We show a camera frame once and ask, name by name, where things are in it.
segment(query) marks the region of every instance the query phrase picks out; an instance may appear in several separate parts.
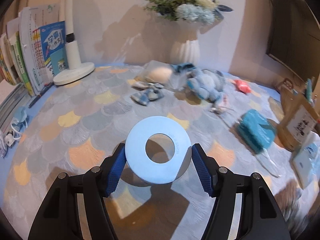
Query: television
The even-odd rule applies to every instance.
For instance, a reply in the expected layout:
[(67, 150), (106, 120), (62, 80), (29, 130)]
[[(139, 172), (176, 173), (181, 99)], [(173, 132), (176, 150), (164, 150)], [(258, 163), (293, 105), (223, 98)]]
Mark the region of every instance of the television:
[(320, 27), (306, 0), (271, 0), (273, 20), (267, 54), (301, 80), (320, 74)]

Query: white vase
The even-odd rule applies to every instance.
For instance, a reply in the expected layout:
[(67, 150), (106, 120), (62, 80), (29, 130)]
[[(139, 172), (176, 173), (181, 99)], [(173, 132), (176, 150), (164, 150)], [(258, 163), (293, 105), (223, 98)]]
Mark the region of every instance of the white vase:
[(178, 24), (180, 32), (172, 46), (170, 63), (177, 65), (189, 62), (197, 65), (200, 59), (198, 30), (201, 24), (184, 20), (178, 20)]

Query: light blue flower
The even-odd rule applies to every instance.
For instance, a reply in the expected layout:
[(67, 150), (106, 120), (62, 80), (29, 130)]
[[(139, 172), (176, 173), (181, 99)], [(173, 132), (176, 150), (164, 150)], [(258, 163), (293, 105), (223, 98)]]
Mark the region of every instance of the light blue flower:
[(216, 20), (213, 14), (213, 11), (211, 9), (199, 6), (199, 12), (200, 12), (199, 18), (198, 18), (199, 22), (202, 22), (204, 24), (212, 24)]
[(195, 6), (193, 4), (182, 4), (176, 9), (176, 15), (178, 18), (182, 18), (190, 22), (197, 20), (200, 13), (201, 10), (199, 10), (199, 6)]

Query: cream rose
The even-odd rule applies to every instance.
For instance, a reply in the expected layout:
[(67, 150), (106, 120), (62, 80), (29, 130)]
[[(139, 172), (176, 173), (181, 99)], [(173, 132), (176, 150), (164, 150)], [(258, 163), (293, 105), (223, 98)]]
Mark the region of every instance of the cream rose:
[(198, 5), (201, 5), (203, 7), (209, 8), (209, 9), (214, 9), (218, 6), (217, 3), (215, 3), (211, 0), (196, 0), (196, 3)]

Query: flower arrangement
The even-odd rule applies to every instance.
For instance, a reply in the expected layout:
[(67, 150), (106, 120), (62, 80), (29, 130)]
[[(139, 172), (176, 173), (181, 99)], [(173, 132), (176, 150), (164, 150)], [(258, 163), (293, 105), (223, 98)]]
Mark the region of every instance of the flower arrangement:
[(230, 7), (221, 5), (216, 0), (147, 0), (150, 4), (145, 9), (155, 11), (161, 17), (177, 21), (212, 24), (217, 19), (223, 19), (222, 11), (233, 11)]

